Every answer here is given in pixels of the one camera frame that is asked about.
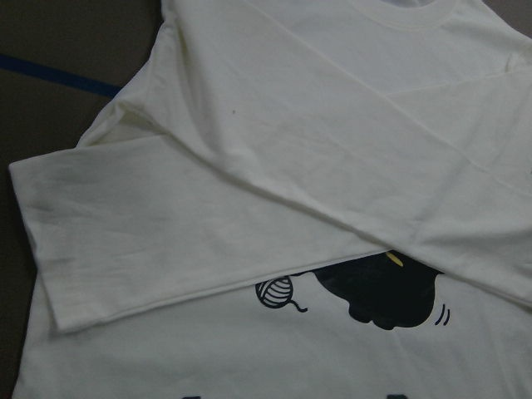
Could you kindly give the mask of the cream long-sleeve cat shirt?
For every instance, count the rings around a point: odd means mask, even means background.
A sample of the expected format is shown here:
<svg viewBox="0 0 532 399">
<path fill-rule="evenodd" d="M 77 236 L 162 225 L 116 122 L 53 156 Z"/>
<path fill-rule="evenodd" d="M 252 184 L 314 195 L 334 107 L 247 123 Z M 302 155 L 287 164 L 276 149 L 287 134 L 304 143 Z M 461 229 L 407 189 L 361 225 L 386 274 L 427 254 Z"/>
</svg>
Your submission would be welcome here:
<svg viewBox="0 0 532 399">
<path fill-rule="evenodd" d="M 482 1 L 165 1 L 9 167 L 16 398 L 528 398 L 531 40 Z"/>
</svg>

